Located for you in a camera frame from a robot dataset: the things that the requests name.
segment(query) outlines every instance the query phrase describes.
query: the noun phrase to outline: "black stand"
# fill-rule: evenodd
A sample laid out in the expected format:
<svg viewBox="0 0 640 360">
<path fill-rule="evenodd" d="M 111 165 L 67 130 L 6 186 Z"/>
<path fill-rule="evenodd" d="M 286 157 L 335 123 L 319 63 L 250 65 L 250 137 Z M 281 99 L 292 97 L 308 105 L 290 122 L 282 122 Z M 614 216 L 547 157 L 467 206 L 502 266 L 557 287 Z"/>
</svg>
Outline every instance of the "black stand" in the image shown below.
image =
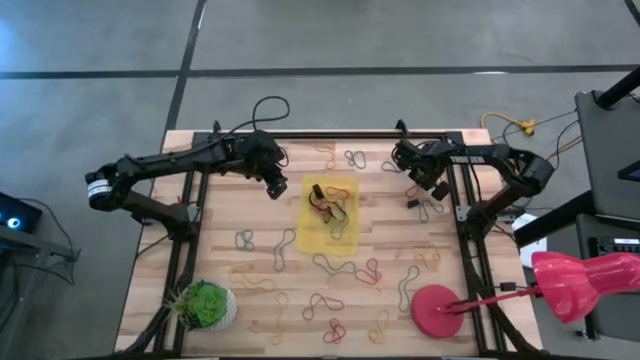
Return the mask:
<svg viewBox="0 0 640 360">
<path fill-rule="evenodd" d="M 35 252 L 35 262 L 33 266 L 38 268 L 45 268 L 50 256 L 60 256 L 67 261 L 75 261 L 77 256 L 77 252 L 72 253 L 69 248 L 44 241 L 32 234 L 11 230 L 4 226 L 0 226 L 0 243 L 18 249 L 24 249 L 25 251 Z M 36 296 L 36 285 L 38 284 L 38 280 L 46 274 L 38 269 L 29 267 L 21 268 L 21 270 L 24 272 L 24 277 L 21 281 L 22 285 L 18 288 L 18 293 L 15 294 L 19 301 L 4 329 L 6 337 L 0 342 L 0 360 L 13 358 L 12 356 L 20 341 L 20 335 L 22 335 L 29 309 Z"/>
</svg>

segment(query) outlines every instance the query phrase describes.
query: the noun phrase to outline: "rubber band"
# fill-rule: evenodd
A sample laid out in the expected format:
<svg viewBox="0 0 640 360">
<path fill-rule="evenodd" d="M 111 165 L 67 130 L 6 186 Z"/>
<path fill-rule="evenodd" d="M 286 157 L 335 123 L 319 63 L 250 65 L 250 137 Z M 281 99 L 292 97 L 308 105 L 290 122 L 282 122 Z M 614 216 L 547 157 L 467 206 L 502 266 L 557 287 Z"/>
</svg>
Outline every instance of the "rubber band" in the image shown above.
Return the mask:
<svg viewBox="0 0 640 360">
<path fill-rule="evenodd" d="M 431 260 L 433 260 L 436 263 L 435 266 L 429 265 L 429 262 L 425 257 L 425 254 L 428 252 L 429 249 L 433 249 L 433 253 L 431 254 Z M 417 261 L 422 261 L 424 263 L 424 267 L 426 267 L 427 270 L 438 271 L 438 266 L 440 264 L 440 259 L 441 259 L 440 251 L 438 251 L 438 248 L 432 243 L 427 242 L 427 246 L 425 247 L 424 254 L 423 253 L 415 254 L 413 258 L 416 259 Z"/>
<path fill-rule="evenodd" d="M 382 162 L 382 164 L 380 165 L 380 169 L 382 171 L 387 171 L 387 172 L 394 172 L 398 174 L 402 173 L 402 170 L 398 169 L 396 164 L 392 163 L 389 160 Z"/>
<path fill-rule="evenodd" d="M 343 200 L 347 200 L 351 196 L 351 193 L 349 192 L 349 190 L 340 189 L 335 186 L 327 186 L 327 188 L 325 189 L 325 193 L 329 196 L 335 196 L 341 193 L 345 194 L 346 196 L 344 197 Z"/>
<path fill-rule="evenodd" d="M 244 281 L 232 280 L 231 276 L 234 274 L 242 275 L 242 277 L 244 277 Z M 247 274 L 240 270 L 231 270 L 231 272 L 229 273 L 229 282 L 241 284 L 242 286 L 244 286 L 245 289 L 249 289 L 249 290 L 263 289 L 266 292 L 272 292 L 273 290 L 276 289 L 276 283 L 272 279 L 267 278 L 267 279 L 262 279 L 258 281 L 251 281 L 249 280 L 249 277 L 247 276 Z M 260 285 L 262 283 L 268 283 L 269 285 L 266 285 L 266 286 Z"/>
<path fill-rule="evenodd" d="M 324 305 L 327 307 L 327 309 L 331 311 L 344 309 L 344 302 L 338 299 L 322 296 L 320 293 L 313 293 L 309 298 L 309 307 L 306 307 L 304 310 L 302 310 L 302 318 L 307 321 L 313 320 L 313 317 L 315 316 L 314 308 L 318 306 L 321 301 L 324 302 Z"/>
<path fill-rule="evenodd" d="M 280 321 L 282 320 L 282 314 L 284 314 L 287 307 L 289 307 L 289 295 L 280 291 L 278 295 L 276 295 L 276 302 L 278 303 L 278 315 L 276 315 L 276 329 L 277 333 L 271 338 L 271 344 L 280 345 L 282 342 L 282 326 L 280 325 Z"/>
<path fill-rule="evenodd" d="M 285 240 L 287 239 L 287 233 L 292 233 L 293 236 L 291 237 L 291 240 L 285 242 Z M 296 239 L 295 229 L 291 229 L 291 228 L 284 229 L 284 231 L 282 232 L 282 240 L 280 240 L 278 245 L 276 245 L 276 247 L 273 248 L 273 270 L 275 270 L 276 272 L 282 272 L 285 266 L 287 265 L 284 259 L 284 248 L 285 246 L 294 242 L 295 239 Z M 282 267 L 278 266 L 278 255 L 280 255 L 280 259 L 282 259 Z"/>
<path fill-rule="evenodd" d="M 331 330 L 324 333 L 322 340 L 327 344 L 340 344 L 342 338 L 347 335 L 347 329 L 345 329 L 336 318 L 329 320 L 329 327 Z"/>
<path fill-rule="evenodd" d="M 335 167 L 336 167 L 336 153 L 329 146 L 324 145 L 324 147 L 320 147 L 320 148 L 317 147 L 317 146 L 314 146 L 313 148 L 316 149 L 316 151 L 331 154 L 331 159 L 329 159 L 329 161 L 327 161 L 327 163 L 324 165 L 324 167 L 327 170 L 335 169 Z"/>
<path fill-rule="evenodd" d="M 444 205 L 442 205 L 440 201 L 429 199 L 429 205 L 431 205 L 433 211 L 437 212 L 438 214 L 442 214 L 444 212 Z"/>
<path fill-rule="evenodd" d="M 327 264 L 324 265 L 318 262 L 319 261 L 318 259 L 320 258 L 324 259 L 324 262 L 326 262 Z M 333 266 L 331 266 L 331 263 L 329 262 L 329 259 L 325 254 L 315 254 L 313 255 L 313 258 L 311 260 L 313 261 L 314 264 L 320 266 L 322 270 L 324 270 L 329 275 L 354 274 L 356 272 L 356 264 L 353 261 L 346 261 L 342 263 L 342 265 L 338 266 L 337 268 L 334 268 Z M 352 269 L 343 270 L 343 268 L 348 265 L 351 265 Z"/>
<path fill-rule="evenodd" d="M 362 165 L 358 164 L 356 159 L 358 155 L 362 156 Z M 347 165 L 349 166 L 355 166 L 358 169 L 365 169 L 367 167 L 367 157 L 362 151 L 347 150 L 344 152 L 344 157 L 347 159 Z"/>
<path fill-rule="evenodd" d="M 369 260 L 367 260 L 366 265 L 367 270 L 369 270 L 371 273 L 362 269 L 358 269 L 355 273 L 356 280 L 362 281 L 363 283 L 368 285 L 375 285 L 378 281 L 380 281 L 380 279 L 382 279 L 382 273 L 378 271 L 378 260 L 376 260 L 375 258 L 370 258 Z M 358 274 L 366 275 L 369 280 L 367 280 L 366 278 L 363 279 L 358 277 Z"/>
<path fill-rule="evenodd" d="M 380 318 L 380 315 L 384 314 L 384 320 Z M 389 322 L 389 312 L 387 310 L 378 311 L 376 315 L 376 329 L 369 330 L 369 340 L 374 344 L 382 344 L 384 342 L 384 329 Z"/>
<path fill-rule="evenodd" d="M 418 195 L 418 184 L 413 185 L 404 192 L 404 196 L 411 199 Z"/>
<path fill-rule="evenodd" d="M 419 212 L 420 212 L 420 215 L 418 215 L 419 219 L 420 219 L 420 222 L 423 223 L 423 224 L 428 223 L 429 222 L 429 213 L 427 212 L 427 207 L 424 206 L 424 201 L 420 202 L 420 205 L 418 206 L 418 209 L 419 209 Z"/>
<path fill-rule="evenodd" d="M 245 229 L 236 233 L 236 248 L 241 251 L 253 251 L 253 230 Z"/>
<path fill-rule="evenodd" d="M 345 220 L 340 222 L 338 225 L 334 226 L 333 228 L 331 228 L 331 238 L 333 240 L 342 239 L 342 235 L 344 234 L 344 229 L 347 227 L 347 225 L 349 225 L 349 215 L 346 212 L 344 213 L 344 215 L 345 215 Z"/>
<path fill-rule="evenodd" d="M 416 274 L 411 275 L 412 270 L 414 269 Z M 398 283 L 398 292 L 400 292 L 400 302 L 398 303 L 398 310 L 400 310 L 400 312 L 409 312 L 409 308 L 411 307 L 411 300 L 409 299 L 409 293 L 407 292 L 407 284 L 415 280 L 419 275 L 420 268 L 415 265 L 411 265 L 407 270 L 407 277 L 405 277 Z"/>
</svg>

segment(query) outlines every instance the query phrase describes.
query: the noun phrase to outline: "potted plant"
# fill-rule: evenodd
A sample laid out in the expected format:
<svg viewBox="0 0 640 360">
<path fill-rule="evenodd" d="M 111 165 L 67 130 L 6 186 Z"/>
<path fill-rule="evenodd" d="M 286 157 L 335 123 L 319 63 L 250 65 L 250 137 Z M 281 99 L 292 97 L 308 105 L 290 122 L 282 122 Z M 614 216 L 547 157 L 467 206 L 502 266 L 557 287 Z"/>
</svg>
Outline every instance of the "potted plant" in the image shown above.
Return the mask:
<svg viewBox="0 0 640 360">
<path fill-rule="evenodd" d="M 169 307 L 189 331 L 222 331 L 231 325 L 238 311 L 231 290 L 204 280 L 174 295 Z"/>
</svg>

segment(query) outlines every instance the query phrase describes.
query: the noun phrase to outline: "gray floor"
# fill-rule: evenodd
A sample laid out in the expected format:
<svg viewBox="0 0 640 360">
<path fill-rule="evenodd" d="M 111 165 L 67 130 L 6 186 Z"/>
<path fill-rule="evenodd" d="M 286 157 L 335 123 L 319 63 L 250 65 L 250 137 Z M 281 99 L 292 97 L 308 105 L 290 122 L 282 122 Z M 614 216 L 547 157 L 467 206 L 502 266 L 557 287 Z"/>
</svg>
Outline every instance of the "gray floor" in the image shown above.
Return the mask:
<svg viewBox="0 0 640 360">
<path fill-rule="evenodd" d="M 195 4 L 0 0 L 0 71 L 178 69 Z M 640 63 L 630 45 L 638 35 L 619 0 L 209 0 L 192 68 L 628 64 Z M 177 128 L 208 129 L 214 119 L 230 128 L 265 95 L 292 106 L 290 118 L 268 128 L 389 128 L 398 118 L 415 128 L 478 127 L 486 111 L 543 120 L 572 110 L 576 92 L 623 75 L 191 79 Z M 89 209 L 83 176 L 124 152 L 158 151 L 174 88 L 175 79 L 0 80 L 0 191 L 49 203 L 82 248 L 75 287 L 42 283 L 20 359 L 113 348 L 140 227 L 124 212 Z M 510 142 L 550 154 L 574 119 Z M 490 120 L 491 133 L 504 125 Z M 532 206 L 557 206 L 589 188 L 580 146 L 561 164 Z M 63 243 L 49 221 L 41 233 Z M 553 353 L 637 358 L 639 344 L 580 342 L 571 335 L 580 324 L 561 325 L 541 301 L 535 309 Z"/>
</svg>

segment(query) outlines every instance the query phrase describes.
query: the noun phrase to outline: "pink base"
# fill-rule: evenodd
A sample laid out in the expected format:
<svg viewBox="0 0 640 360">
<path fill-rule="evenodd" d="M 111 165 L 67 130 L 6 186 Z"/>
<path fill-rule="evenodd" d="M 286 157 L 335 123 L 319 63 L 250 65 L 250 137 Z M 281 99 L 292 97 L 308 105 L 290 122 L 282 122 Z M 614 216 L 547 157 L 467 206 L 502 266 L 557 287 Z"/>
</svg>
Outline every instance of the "pink base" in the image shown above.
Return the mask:
<svg viewBox="0 0 640 360">
<path fill-rule="evenodd" d="M 453 291 L 441 285 L 429 285 L 418 290 L 411 299 L 411 317 L 426 335 L 442 339 L 455 335 L 462 327 L 462 314 L 440 314 L 436 309 L 460 301 Z"/>
</svg>

